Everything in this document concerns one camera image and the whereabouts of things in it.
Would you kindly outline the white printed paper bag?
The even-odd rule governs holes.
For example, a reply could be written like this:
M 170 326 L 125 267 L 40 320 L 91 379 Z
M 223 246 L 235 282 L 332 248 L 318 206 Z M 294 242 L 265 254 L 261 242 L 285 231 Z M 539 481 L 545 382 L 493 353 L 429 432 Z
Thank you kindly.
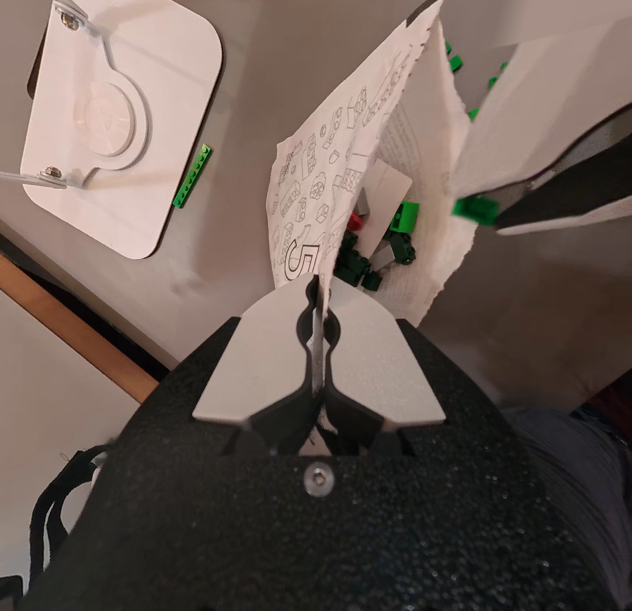
M 330 282 L 342 281 L 334 276 L 337 255 L 372 175 L 411 181 L 405 196 L 420 204 L 411 234 L 417 255 L 411 267 L 387 269 L 376 296 L 362 292 L 412 322 L 414 333 L 473 245 L 477 224 L 451 214 L 448 181 L 470 119 L 446 57 L 443 1 L 428 0 L 397 26 L 277 146 L 266 201 L 271 264 L 276 289 L 319 277 L 312 376 L 325 372 Z

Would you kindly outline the light grey table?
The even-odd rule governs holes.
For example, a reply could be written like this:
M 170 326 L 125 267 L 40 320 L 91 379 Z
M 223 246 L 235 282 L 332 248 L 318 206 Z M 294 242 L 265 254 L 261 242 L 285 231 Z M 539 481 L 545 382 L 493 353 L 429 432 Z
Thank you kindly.
M 1 452 L 106 443 L 140 407 L 123 389 L 1 294 Z

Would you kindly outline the bright green brick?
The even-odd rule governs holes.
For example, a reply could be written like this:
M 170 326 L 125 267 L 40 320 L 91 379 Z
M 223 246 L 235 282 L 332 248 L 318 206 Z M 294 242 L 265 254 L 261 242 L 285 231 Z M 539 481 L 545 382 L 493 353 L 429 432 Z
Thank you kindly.
M 493 227 L 500 205 L 485 196 L 468 196 L 455 201 L 451 214 L 484 227 Z

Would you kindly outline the chunky green brick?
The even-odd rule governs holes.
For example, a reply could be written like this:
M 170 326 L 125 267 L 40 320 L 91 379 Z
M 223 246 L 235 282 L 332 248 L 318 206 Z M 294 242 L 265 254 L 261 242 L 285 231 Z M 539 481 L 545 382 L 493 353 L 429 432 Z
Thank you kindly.
M 419 209 L 419 203 L 402 201 L 391 220 L 389 230 L 394 233 L 412 234 L 415 230 Z

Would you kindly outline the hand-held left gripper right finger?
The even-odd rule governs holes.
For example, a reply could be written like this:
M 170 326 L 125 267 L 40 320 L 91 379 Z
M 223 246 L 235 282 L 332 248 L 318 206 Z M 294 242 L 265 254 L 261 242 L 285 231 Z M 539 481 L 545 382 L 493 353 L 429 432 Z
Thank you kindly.
M 369 449 L 381 433 L 442 425 L 446 414 L 395 317 L 343 281 L 330 282 L 323 398 L 329 423 Z

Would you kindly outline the pile of dark green bricks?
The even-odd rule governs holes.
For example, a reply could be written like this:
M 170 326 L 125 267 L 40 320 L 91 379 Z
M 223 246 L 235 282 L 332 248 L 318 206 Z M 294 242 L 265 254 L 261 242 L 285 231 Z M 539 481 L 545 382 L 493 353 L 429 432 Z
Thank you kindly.
M 395 262 L 391 265 L 410 265 L 416 258 L 416 251 L 412 244 L 412 236 L 394 233 L 388 230 L 382 240 L 390 241 L 394 251 Z M 347 230 L 337 255 L 334 276 L 352 287 L 362 287 L 369 292 L 377 292 L 383 282 L 381 271 L 373 272 L 369 258 L 363 256 L 357 249 L 358 235 Z

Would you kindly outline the long green plate brick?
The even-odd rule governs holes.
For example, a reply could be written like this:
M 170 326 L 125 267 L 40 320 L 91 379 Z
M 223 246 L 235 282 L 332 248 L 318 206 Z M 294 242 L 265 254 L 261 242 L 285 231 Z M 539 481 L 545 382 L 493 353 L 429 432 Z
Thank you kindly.
M 206 143 L 201 144 L 201 148 L 195 156 L 189 171 L 176 192 L 172 205 L 177 209 L 182 209 L 193 191 L 201 173 L 203 172 L 208 159 L 212 156 L 213 150 Z

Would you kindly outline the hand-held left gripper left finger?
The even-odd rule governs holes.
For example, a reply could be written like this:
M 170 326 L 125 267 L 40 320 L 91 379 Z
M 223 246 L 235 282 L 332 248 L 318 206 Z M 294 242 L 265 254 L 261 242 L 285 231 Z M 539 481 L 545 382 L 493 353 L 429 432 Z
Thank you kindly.
M 317 417 L 312 389 L 319 277 L 305 274 L 241 316 L 192 417 L 255 432 L 277 454 L 297 454 Z

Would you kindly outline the scattered small green bricks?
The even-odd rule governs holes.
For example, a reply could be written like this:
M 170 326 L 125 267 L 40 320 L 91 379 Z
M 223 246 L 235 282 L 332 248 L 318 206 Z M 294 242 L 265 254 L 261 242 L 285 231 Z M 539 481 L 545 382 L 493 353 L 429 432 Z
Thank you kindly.
M 445 41 L 444 44 L 445 44 L 445 49 L 446 49 L 446 57 L 449 63 L 449 68 L 452 73 L 455 73 L 458 70 L 460 70 L 463 66 L 462 58 L 458 54 L 453 55 L 453 48 L 448 41 Z M 493 89 L 494 85 L 502 76 L 502 74 L 504 73 L 508 65 L 509 65 L 508 61 L 503 62 L 498 70 L 498 73 L 488 80 L 487 93 L 489 93 Z M 479 111 L 480 111 L 480 107 L 473 108 L 467 111 L 467 115 L 471 122 L 475 120 Z

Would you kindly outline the grey slope brick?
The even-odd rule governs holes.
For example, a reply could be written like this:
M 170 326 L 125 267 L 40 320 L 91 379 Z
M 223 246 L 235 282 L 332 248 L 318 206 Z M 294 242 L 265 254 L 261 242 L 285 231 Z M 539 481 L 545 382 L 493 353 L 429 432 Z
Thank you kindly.
M 394 251 L 390 241 L 380 241 L 375 252 L 369 258 L 371 271 L 378 272 L 395 262 Z

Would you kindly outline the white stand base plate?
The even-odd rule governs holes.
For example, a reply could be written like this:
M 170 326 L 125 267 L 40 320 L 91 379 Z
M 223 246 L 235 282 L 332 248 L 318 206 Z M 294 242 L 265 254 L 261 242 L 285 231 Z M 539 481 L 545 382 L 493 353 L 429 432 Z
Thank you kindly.
M 66 189 L 21 184 L 39 207 L 129 259 L 155 249 L 223 61 L 216 29 L 174 0 L 51 6 L 19 174 L 56 167 Z

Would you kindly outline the person's grey trousers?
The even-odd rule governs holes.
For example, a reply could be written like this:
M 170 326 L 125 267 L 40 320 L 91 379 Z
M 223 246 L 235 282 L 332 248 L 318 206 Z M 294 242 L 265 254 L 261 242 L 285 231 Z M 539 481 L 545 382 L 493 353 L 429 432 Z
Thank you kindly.
M 501 410 L 620 610 L 631 609 L 631 445 L 595 409 Z

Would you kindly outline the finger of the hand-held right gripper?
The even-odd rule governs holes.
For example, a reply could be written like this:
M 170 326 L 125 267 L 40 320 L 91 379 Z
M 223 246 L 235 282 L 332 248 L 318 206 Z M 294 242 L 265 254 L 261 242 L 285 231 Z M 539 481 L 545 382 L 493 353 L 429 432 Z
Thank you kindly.
M 631 19 L 518 44 L 452 172 L 459 199 L 531 179 L 631 104 Z
M 630 216 L 631 128 L 595 127 L 544 171 L 502 189 L 522 190 L 495 218 L 503 236 Z

